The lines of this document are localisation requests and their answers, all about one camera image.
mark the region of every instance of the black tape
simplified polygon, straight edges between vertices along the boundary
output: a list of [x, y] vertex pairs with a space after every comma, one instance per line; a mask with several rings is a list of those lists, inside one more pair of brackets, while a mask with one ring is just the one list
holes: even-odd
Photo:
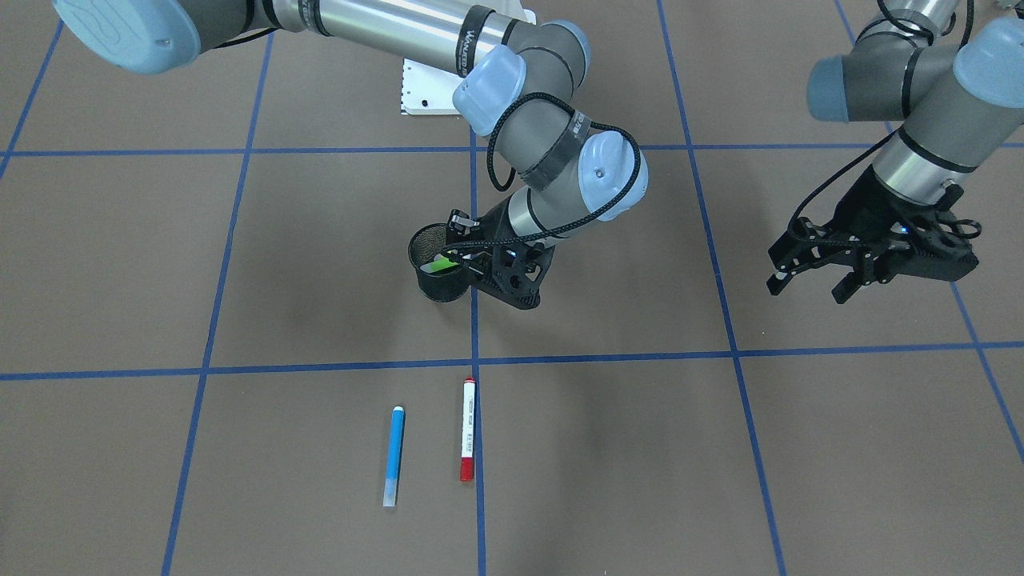
[[324, 20], [319, 15], [319, 0], [299, 0], [299, 15], [306, 29], [315, 30], [324, 36], [331, 36], [324, 28]]
[[945, 168], [946, 170], [952, 170], [953, 172], [959, 172], [962, 174], [970, 174], [978, 169], [977, 166], [963, 166], [961, 164], [950, 162], [945, 158], [941, 158], [925, 150], [923, 146], [910, 137], [910, 134], [906, 133], [906, 130], [902, 126], [900, 126], [900, 129], [896, 131], [896, 134], [899, 135], [899, 139], [903, 140], [903, 143], [905, 143], [911, 152], [940, 168]]
[[519, 174], [529, 188], [542, 191], [555, 181], [565, 166], [580, 155], [590, 132], [591, 119], [577, 111], [555, 143], [532, 167]]
[[921, 36], [908, 37], [908, 36], [906, 36], [904, 34], [898, 33], [898, 32], [892, 32], [892, 31], [885, 32], [884, 31], [884, 32], [874, 32], [872, 34], [869, 34], [869, 35], [861, 38], [860, 40], [857, 40], [857, 42], [860, 42], [861, 40], [866, 40], [868, 38], [874, 38], [876, 36], [895, 36], [896, 38], [899, 38], [900, 40], [906, 42], [907, 44], [913, 46], [914, 48], [918, 47], [918, 43], [914, 42], [911, 38], [921, 38]]
[[506, 46], [508, 45], [509, 38], [512, 38], [512, 31], [515, 29], [515, 25], [519, 24], [520, 22], [522, 20], [517, 20], [515, 18], [512, 18], [512, 22], [510, 22], [508, 27], [505, 29], [505, 34], [502, 36], [502, 44]]
[[903, 90], [900, 95], [900, 106], [903, 109], [903, 118], [910, 116], [910, 82], [913, 80], [913, 71], [918, 68], [918, 58], [924, 48], [918, 48], [910, 54], [909, 61], [906, 63], [906, 70], [903, 71]]
[[882, 19], [878, 19], [878, 20], [869, 23], [867, 26], [865, 26], [864, 28], [862, 28], [860, 30], [860, 34], [857, 35], [857, 39], [854, 40], [853, 43], [856, 44], [857, 42], [860, 42], [860, 40], [864, 37], [864, 34], [866, 34], [868, 30], [874, 28], [876, 26], [879, 26], [880, 24], [887, 23], [887, 22], [889, 22], [889, 20], [887, 20], [886, 18], [882, 18]]
[[273, 0], [263, 0], [263, 13], [266, 14], [267, 19], [274, 28], [281, 28], [281, 23], [278, 20], [278, 13], [273, 11]]
[[483, 25], [494, 9], [476, 4], [466, 13], [459, 31], [459, 41], [455, 44], [455, 70], [461, 78], [465, 78], [473, 70], [476, 58], [476, 43], [483, 33]]
[[[541, 223], [541, 218], [537, 217], [537, 212], [534, 211], [534, 189], [526, 189], [526, 211], [529, 212], [529, 217], [534, 218], [534, 223], [537, 224], [538, 230], [543, 233], [550, 232], [548, 229], [544, 228]], [[558, 236], [557, 234], [552, 234], [551, 238], [557, 238], [559, 240], [565, 240], [567, 236]]]
[[239, 34], [249, 31], [249, 27], [253, 25], [253, 18], [256, 17], [256, 0], [246, 0], [246, 24], [242, 25], [242, 30]]
[[523, 48], [518, 52], [516, 52], [516, 54], [522, 55], [523, 53], [529, 52], [531, 50], [545, 52], [547, 54], [550, 54], [558, 58], [558, 61], [562, 63], [562, 66], [565, 67], [565, 72], [569, 74], [569, 85], [572, 87], [571, 91], [569, 92], [569, 97], [571, 98], [573, 95], [575, 95], [575, 87], [578, 86], [578, 84], [575, 83], [575, 77], [572, 75], [572, 68], [569, 67], [569, 63], [565, 61], [565, 58], [563, 58], [562, 55], [559, 54], [558, 52], [552, 50], [551, 48], [545, 48], [544, 46], [530, 46], [528, 48]]

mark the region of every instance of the blue marker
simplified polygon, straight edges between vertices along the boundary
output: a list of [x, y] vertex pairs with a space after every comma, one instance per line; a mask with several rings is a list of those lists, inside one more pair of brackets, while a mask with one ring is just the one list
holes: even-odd
[[384, 507], [393, 508], [398, 493], [398, 464], [401, 462], [401, 433], [406, 426], [406, 410], [395, 406], [391, 411], [391, 440], [387, 448], [387, 475], [384, 477]]

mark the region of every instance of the blue joint cap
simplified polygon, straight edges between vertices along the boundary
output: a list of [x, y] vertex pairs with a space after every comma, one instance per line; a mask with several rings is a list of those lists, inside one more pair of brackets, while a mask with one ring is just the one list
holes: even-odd
[[199, 31], [176, 0], [53, 0], [90, 50], [137, 74], [160, 74], [199, 57]]
[[956, 53], [953, 74], [965, 90], [981, 100], [1024, 108], [1024, 20], [992, 20]]
[[807, 109], [816, 120], [849, 122], [843, 56], [818, 60], [807, 80]]
[[572, 36], [577, 37], [577, 41], [580, 42], [580, 46], [583, 48], [583, 78], [580, 79], [580, 83], [583, 84], [584, 79], [587, 78], [587, 72], [590, 71], [590, 58], [591, 49], [590, 41], [587, 40], [587, 35], [584, 34], [583, 30], [570, 23], [569, 20], [551, 20], [549, 23], [542, 24], [541, 26], [560, 26], [565, 30], [572, 33]]
[[486, 136], [525, 83], [526, 60], [508, 46], [496, 46], [455, 89], [452, 104], [474, 132]]
[[[595, 212], [617, 196], [629, 182], [633, 167], [633, 147], [618, 132], [601, 132], [587, 138], [580, 152], [577, 174], [580, 194], [587, 209]], [[633, 187], [617, 204], [597, 219], [602, 222], [610, 221], [640, 202], [647, 192], [649, 179], [647, 159], [641, 154], [640, 172]]]

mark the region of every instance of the robotic arm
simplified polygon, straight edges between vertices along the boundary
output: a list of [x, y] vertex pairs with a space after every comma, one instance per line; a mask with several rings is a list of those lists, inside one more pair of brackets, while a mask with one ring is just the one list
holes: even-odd
[[453, 101], [525, 183], [479, 220], [453, 210], [410, 242], [427, 297], [470, 285], [519, 308], [540, 303], [555, 245], [629, 209], [647, 188], [633, 137], [567, 104], [591, 50], [568, 22], [543, 26], [463, 0], [54, 0], [67, 26], [109, 61], [158, 74], [260, 29], [346, 38], [458, 74]]
[[[833, 289], [838, 303], [900, 274], [954, 281], [979, 263], [970, 240], [981, 225], [950, 209], [964, 180], [1024, 123], [1024, 20], [998, 18], [973, 42], [965, 35], [959, 47], [938, 47], [932, 43], [950, 24], [956, 0], [880, 6], [883, 13], [849, 55], [815, 66], [808, 106], [819, 120], [905, 122], [801, 204], [768, 252], [776, 271], [768, 280], [773, 295], [796, 275], [830, 263], [853, 269]], [[828, 222], [800, 216], [874, 152]]]

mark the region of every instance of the brown floor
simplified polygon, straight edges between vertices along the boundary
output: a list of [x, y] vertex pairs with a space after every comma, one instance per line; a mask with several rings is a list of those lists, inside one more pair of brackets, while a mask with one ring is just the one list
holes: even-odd
[[772, 297], [793, 208], [885, 134], [804, 100], [874, 2], [526, 7], [587, 32], [573, 104], [651, 178], [532, 312], [420, 294], [412, 234], [502, 195], [462, 120], [398, 114], [399, 57], [275, 33], [139, 77], [0, 5], [0, 574], [1024, 573], [1024, 131], [955, 286]]

